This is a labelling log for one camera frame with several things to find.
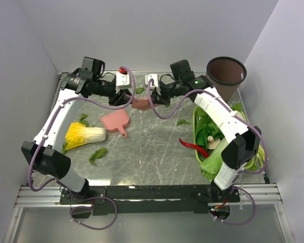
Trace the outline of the pink hand brush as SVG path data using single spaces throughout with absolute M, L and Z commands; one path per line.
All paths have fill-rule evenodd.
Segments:
M 134 109 L 139 109 L 142 111 L 151 109 L 148 98 L 133 98 L 131 102 L 131 107 Z

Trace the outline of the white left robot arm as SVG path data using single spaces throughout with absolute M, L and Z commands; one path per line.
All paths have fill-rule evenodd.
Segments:
M 83 204 L 89 200 L 88 180 L 81 177 L 71 167 L 70 158 L 62 154 L 66 132 L 83 103 L 94 103 L 89 96 L 107 97 L 106 108 L 117 110 L 133 101 L 134 94 L 129 89 L 136 88 L 129 68 L 121 66 L 110 82 L 102 79 L 104 71 L 103 61 L 84 57 L 81 67 L 63 78 L 57 101 L 43 128 L 31 142 L 23 142 L 21 151 L 29 164 L 27 182 L 32 191 L 40 191 L 47 185 L 33 186 L 31 176 L 36 171 L 51 176 L 51 181 L 67 188 L 76 202 Z

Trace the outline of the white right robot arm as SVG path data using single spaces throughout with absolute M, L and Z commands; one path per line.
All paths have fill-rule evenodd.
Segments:
M 181 96 L 190 100 L 205 112 L 223 134 L 225 144 L 220 158 L 221 165 L 210 185 L 210 196 L 223 201 L 234 189 L 239 175 L 252 160 L 263 143 L 261 131 L 253 127 L 232 110 L 222 99 L 211 81 L 205 76 L 195 76 L 185 59 L 170 65 L 174 81 L 165 84 L 154 74 L 145 76 L 149 104 L 170 105 L 171 99 Z

